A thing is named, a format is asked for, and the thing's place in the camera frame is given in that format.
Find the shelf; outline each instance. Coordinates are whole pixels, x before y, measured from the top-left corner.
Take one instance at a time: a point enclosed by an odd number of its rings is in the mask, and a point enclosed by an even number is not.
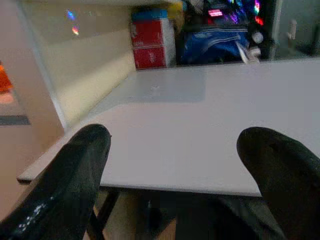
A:
[[[63,4],[100,4],[114,6],[146,6],[163,3],[178,3],[180,0],[33,0],[40,3],[63,3]]]

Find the tiled floor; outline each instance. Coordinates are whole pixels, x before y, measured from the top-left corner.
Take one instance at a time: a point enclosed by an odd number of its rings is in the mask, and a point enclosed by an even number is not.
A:
[[[41,154],[40,149],[30,125],[0,126],[0,220],[26,188],[16,176]]]

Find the red light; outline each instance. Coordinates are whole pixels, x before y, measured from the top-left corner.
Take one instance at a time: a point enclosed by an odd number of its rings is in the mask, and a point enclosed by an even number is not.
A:
[[[222,11],[220,11],[219,9],[209,10],[208,13],[211,17],[219,17],[223,15]]]
[[[263,21],[260,17],[258,17],[258,16],[255,16],[255,17],[254,17],[254,20],[256,21],[257,24],[259,24],[259,25],[261,25],[261,26],[264,25],[264,21]]]

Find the table surface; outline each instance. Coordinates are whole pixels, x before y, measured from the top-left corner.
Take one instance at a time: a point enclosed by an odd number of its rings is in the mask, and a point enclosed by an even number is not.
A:
[[[101,185],[260,196],[237,154],[259,126],[320,156],[320,59],[145,70],[131,74],[18,177],[33,180],[81,127],[105,125]]]

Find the orange object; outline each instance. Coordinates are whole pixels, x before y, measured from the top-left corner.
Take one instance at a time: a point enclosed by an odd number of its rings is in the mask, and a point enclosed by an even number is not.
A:
[[[0,65],[0,92],[7,92],[13,86],[5,72],[5,69]]]

